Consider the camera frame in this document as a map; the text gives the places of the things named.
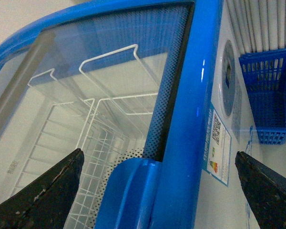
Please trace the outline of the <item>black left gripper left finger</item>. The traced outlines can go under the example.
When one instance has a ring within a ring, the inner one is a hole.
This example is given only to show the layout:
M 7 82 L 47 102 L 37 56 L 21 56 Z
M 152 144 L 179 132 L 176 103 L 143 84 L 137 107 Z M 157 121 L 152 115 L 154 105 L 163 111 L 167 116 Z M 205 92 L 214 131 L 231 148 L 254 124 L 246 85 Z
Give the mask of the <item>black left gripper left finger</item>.
M 0 204 L 0 229 L 62 229 L 75 200 L 84 153 L 75 149 Z

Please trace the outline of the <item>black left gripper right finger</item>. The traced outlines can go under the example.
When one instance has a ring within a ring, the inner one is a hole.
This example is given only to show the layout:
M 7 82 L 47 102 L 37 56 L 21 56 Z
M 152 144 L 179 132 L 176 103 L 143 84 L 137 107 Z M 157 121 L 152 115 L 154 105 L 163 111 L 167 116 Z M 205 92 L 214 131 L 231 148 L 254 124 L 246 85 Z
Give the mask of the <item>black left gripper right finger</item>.
M 235 157 L 241 188 L 261 229 L 286 229 L 286 178 L 249 154 Z

